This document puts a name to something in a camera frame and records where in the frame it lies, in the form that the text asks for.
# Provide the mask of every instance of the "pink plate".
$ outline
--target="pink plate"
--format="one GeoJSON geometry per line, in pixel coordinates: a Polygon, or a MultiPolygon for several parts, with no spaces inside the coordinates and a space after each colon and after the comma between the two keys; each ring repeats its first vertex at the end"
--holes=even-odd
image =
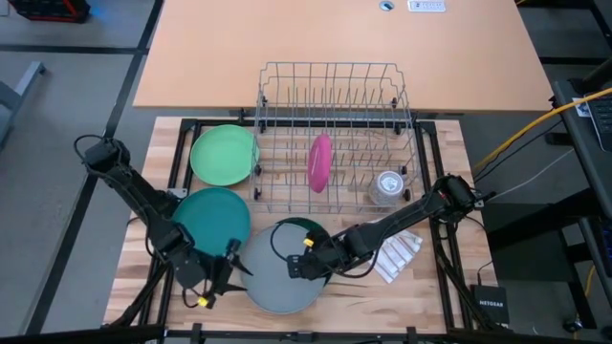
{"type": "Polygon", "coordinates": [[[331,168],[332,140],[327,134],[321,134],[313,142],[308,156],[308,184],[313,191],[323,191],[331,168]]]}

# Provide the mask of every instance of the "gray plate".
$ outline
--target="gray plate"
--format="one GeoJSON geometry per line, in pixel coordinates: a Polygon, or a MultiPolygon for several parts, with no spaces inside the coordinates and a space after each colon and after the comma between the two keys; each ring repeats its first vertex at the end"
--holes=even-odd
{"type": "MultiPolygon", "coordinates": [[[[240,258],[253,276],[241,273],[240,277],[247,295],[264,311],[276,314],[299,312],[317,299],[325,278],[315,281],[289,278],[287,263],[278,258],[270,246],[270,236],[275,227],[266,228],[249,240],[240,258]]],[[[301,254],[307,233],[304,227],[283,224],[274,234],[274,247],[283,257],[301,254]]]]}

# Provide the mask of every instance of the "wire dish rack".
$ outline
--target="wire dish rack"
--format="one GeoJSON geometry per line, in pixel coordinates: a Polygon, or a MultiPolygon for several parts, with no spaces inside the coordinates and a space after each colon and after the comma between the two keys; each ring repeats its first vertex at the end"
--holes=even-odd
{"type": "Polygon", "coordinates": [[[269,62],[257,99],[251,210],[389,213],[411,202],[419,178],[415,118],[395,64],[269,62]],[[308,155],[323,133],[332,140],[332,167],[327,186],[315,193],[308,155]],[[389,170],[403,176],[404,195],[376,205],[368,189],[389,170]]]}

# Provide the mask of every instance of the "yellow cable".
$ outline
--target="yellow cable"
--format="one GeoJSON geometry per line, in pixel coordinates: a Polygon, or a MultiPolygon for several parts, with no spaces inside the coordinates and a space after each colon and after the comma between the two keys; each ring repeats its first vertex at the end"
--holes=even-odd
{"type": "MultiPolygon", "coordinates": [[[[593,284],[593,275],[595,275],[595,264],[591,266],[591,269],[589,269],[589,274],[586,277],[586,287],[584,288],[584,296],[587,298],[591,294],[591,285],[593,284]]],[[[578,331],[574,332],[574,334],[572,334],[572,337],[574,338],[574,340],[578,340],[578,331]]]]}
{"type": "Polygon", "coordinates": [[[483,159],[482,161],[480,161],[479,163],[477,163],[472,169],[478,170],[480,169],[482,166],[485,165],[485,163],[493,160],[495,157],[497,157],[498,154],[500,154],[501,152],[503,152],[504,150],[506,150],[506,148],[508,148],[511,144],[513,144],[513,142],[515,142],[516,140],[518,140],[518,138],[520,138],[521,136],[523,136],[523,134],[527,133],[529,130],[531,130],[532,128],[534,128],[536,125],[540,124],[541,122],[543,122],[544,120],[551,118],[552,116],[558,114],[558,113],[562,113],[563,111],[576,106],[578,104],[582,104],[583,102],[589,101],[589,100],[593,100],[597,97],[601,97],[601,96],[605,96],[608,94],[612,93],[612,87],[605,89],[601,92],[597,92],[589,97],[584,97],[580,100],[571,102],[569,104],[563,105],[561,107],[558,107],[557,109],[553,109],[551,112],[543,115],[542,117],[534,120],[533,122],[529,123],[526,127],[524,127],[523,129],[519,130],[518,133],[514,134],[511,138],[509,138],[508,140],[506,140],[504,143],[502,143],[499,147],[495,148],[494,151],[490,152],[490,154],[488,156],[485,157],[485,159],[483,159]]]}

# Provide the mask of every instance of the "wooden desk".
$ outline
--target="wooden desk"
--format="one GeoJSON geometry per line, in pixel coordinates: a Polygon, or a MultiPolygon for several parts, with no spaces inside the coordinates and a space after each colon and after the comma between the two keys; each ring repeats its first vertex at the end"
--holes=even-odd
{"type": "Polygon", "coordinates": [[[139,107],[252,108],[271,61],[388,62],[423,111],[546,111],[552,91],[514,0],[166,0],[139,107]]]}
{"type": "MultiPolygon", "coordinates": [[[[142,175],[160,189],[167,186],[180,123],[181,118],[156,120],[142,175]]],[[[459,122],[437,120],[435,123],[445,171],[460,175],[471,183],[470,166],[459,122]]],[[[183,171],[186,168],[190,141],[191,138],[187,137],[182,159],[183,171]]],[[[431,165],[429,170],[433,172],[431,152],[428,151],[427,155],[431,165]]],[[[191,190],[202,186],[203,183],[194,177],[191,190]]],[[[245,183],[233,186],[232,190],[242,194],[245,191],[245,183]]],[[[421,197],[422,193],[421,187],[421,190],[415,190],[415,197],[421,197]]],[[[470,216],[481,220],[478,212],[472,212],[470,216]]],[[[288,214],[252,212],[252,231],[257,232],[286,217],[288,214]]],[[[376,215],[313,214],[308,217],[322,223],[328,230],[339,231],[356,222],[374,219],[376,215]]],[[[446,329],[428,221],[411,227],[410,231],[424,238],[422,248],[391,284],[387,285],[376,272],[358,280],[334,276],[319,299],[304,312],[273,315],[259,310],[243,292],[227,293],[210,311],[202,308],[188,309],[181,300],[181,288],[175,283],[167,326],[173,330],[188,330],[192,323],[200,322],[208,331],[310,330],[335,333],[405,333],[406,326],[414,326],[418,333],[444,333],[446,329]]],[[[478,268],[491,260],[487,235],[478,224],[465,220],[459,225],[457,241],[466,281],[468,284],[475,283],[478,268]]],[[[119,317],[136,297],[145,283],[149,262],[150,258],[144,249],[144,227],[135,222],[127,229],[105,322],[119,317]]],[[[359,273],[360,270],[356,269],[352,273],[359,273]]],[[[232,280],[239,284],[237,274],[232,275],[232,280]]],[[[485,284],[496,284],[492,265],[483,269],[482,276],[485,284]]],[[[455,324],[460,326],[459,299],[452,284],[449,285],[455,324]]],[[[153,314],[159,309],[160,294],[161,288],[158,288],[152,308],[153,314]]]]}

